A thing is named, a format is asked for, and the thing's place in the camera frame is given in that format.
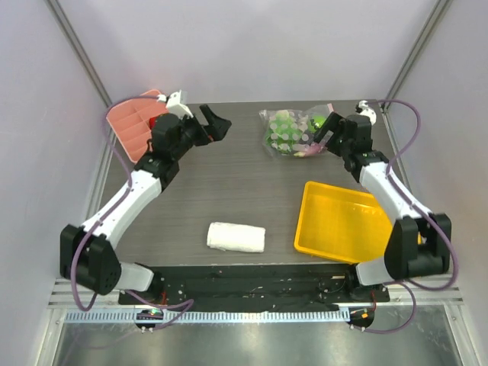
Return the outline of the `clear zip top bag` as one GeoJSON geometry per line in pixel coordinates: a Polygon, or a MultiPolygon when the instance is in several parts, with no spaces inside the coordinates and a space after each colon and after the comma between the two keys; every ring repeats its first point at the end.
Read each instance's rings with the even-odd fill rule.
{"type": "Polygon", "coordinates": [[[325,152],[325,141],[314,141],[315,134],[334,111],[331,103],[305,111],[280,109],[261,110],[259,117],[265,129],[263,146],[272,156],[304,158],[325,152]]]}

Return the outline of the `green polka dot toy food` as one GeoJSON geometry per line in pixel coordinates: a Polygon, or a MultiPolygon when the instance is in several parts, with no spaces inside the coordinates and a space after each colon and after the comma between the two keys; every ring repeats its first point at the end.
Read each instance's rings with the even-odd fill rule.
{"type": "Polygon", "coordinates": [[[299,135],[296,114],[292,110],[268,112],[264,139],[267,147],[282,155],[289,155],[299,135]]]}

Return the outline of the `green toy ball black zigzag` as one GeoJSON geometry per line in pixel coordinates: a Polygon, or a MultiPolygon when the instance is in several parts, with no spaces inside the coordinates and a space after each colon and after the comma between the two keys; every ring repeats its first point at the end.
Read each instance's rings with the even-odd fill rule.
{"type": "Polygon", "coordinates": [[[326,116],[324,115],[313,115],[308,122],[308,126],[312,133],[316,133],[326,122],[326,116]]]}

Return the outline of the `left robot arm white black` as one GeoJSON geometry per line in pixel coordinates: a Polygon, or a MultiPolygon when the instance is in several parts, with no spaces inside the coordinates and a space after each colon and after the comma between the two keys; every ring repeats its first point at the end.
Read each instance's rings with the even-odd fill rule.
{"type": "Polygon", "coordinates": [[[162,285],[156,273],[137,263],[121,262],[117,244],[142,210],[156,199],[179,171],[179,160],[194,146],[221,141],[232,123],[200,105],[201,124],[188,112],[169,108],[156,118],[147,148],[124,186],[80,226],[67,225],[60,235],[60,274],[73,288],[85,287],[97,295],[132,290],[144,303],[156,303],[162,285]]]}

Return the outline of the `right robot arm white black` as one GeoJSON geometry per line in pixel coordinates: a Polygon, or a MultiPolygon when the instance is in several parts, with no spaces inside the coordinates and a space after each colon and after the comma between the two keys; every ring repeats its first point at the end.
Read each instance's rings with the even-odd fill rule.
{"type": "Polygon", "coordinates": [[[373,148],[371,130],[364,114],[343,117],[332,112],[313,137],[342,159],[345,170],[374,196],[392,225],[384,254],[352,266],[344,290],[354,301],[366,298],[373,285],[456,271],[451,220],[431,212],[409,192],[388,158],[373,148]]]}

